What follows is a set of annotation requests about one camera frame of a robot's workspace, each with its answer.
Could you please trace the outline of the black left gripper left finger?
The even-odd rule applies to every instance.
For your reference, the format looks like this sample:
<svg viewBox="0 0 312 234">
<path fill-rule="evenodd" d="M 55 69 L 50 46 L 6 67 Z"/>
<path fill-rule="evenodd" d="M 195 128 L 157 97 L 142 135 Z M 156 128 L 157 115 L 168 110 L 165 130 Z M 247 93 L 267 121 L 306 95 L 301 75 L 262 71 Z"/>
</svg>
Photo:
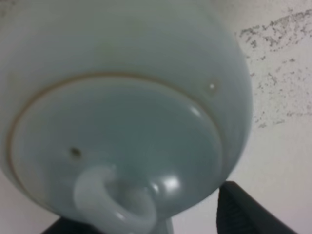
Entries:
<svg viewBox="0 0 312 234">
<path fill-rule="evenodd" d="M 41 234 L 97 234 L 98 231 L 91 225 L 59 218 L 51 226 L 45 229 Z"/>
</svg>

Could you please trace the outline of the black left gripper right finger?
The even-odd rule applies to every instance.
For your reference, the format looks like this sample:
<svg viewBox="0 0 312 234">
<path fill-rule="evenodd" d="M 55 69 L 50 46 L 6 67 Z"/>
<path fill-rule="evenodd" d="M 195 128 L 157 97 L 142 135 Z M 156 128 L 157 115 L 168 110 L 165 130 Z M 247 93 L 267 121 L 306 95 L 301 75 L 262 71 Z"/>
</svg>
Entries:
<svg viewBox="0 0 312 234">
<path fill-rule="evenodd" d="M 233 181 L 219 188 L 216 213 L 219 234 L 294 234 Z"/>
</svg>

